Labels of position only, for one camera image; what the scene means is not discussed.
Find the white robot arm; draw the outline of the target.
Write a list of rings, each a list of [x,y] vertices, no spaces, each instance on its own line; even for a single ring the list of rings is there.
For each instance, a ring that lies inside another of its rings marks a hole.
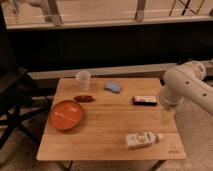
[[[172,111],[185,98],[213,116],[213,87],[206,84],[206,67],[199,61],[189,61],[169,68],[163,75],[165,85],[159,91],[164,111]]]

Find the translucent yellowish gripper finger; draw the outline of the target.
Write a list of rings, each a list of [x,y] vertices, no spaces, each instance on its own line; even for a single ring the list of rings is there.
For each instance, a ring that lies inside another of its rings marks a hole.
[[[163,125],[169,124],[173,119],[174,111],[163,109],[161,111],[161,123]]]

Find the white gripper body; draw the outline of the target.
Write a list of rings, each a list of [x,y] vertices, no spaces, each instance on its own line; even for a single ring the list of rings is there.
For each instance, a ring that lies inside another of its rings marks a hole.
[[[181,97],[164,86],[159,92],[159,101],[166,110],[171,110],[181,103]]]

